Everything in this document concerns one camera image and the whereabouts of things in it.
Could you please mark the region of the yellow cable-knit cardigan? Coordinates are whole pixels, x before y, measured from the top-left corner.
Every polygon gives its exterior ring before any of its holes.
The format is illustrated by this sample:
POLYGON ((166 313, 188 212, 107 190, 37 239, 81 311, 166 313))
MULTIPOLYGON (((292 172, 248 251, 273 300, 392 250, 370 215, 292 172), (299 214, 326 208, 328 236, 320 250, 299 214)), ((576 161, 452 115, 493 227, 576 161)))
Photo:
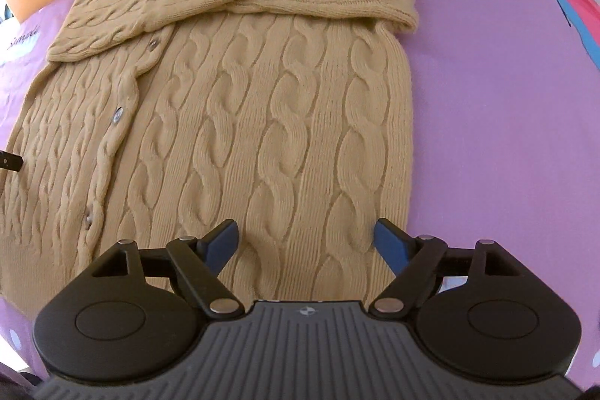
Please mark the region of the yellow cable-knit cardigan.
POLYGON ((75 0, 7 142, 1 294, 28 317, 116 241, 239 225, 224 284, 371 301, 408 220, 416 0, 75 0))

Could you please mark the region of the pink and blue pillow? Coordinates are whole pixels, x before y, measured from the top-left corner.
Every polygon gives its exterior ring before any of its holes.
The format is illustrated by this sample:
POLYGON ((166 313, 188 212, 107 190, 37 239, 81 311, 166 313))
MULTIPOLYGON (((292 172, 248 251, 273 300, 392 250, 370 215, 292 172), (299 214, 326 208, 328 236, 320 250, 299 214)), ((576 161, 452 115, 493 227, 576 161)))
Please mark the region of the pink and blue pillow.
POLYGON ((582 45, 599 67, 599 4, 594 0, 556 0, 567 22, 578 32, 582 45))

